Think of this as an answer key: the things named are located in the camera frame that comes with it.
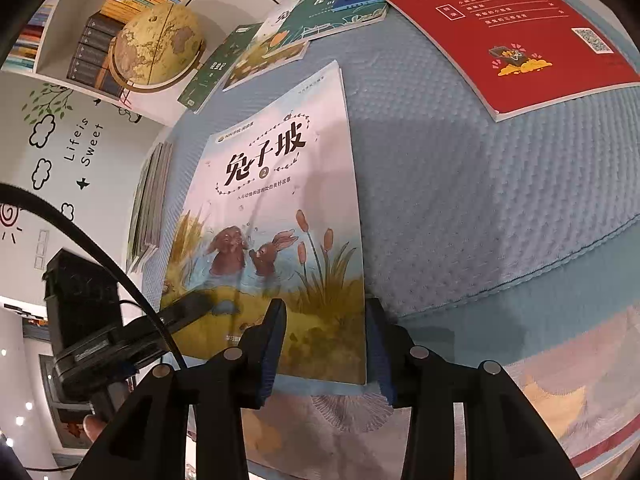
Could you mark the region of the person's left hand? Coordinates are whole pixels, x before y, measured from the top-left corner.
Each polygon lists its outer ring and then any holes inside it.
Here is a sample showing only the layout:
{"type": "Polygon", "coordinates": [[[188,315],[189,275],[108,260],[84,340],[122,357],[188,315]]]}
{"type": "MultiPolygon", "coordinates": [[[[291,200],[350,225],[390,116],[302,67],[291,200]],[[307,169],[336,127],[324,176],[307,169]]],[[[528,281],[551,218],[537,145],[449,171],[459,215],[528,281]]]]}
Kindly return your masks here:
{"type": "Polygon", "coordinates": [[[82,424],[84,425],[85,433],[91,442],[94,442],[107,426],[107,422],[104,422],[101,417],[93,414],[87,415],[82,424]]]}

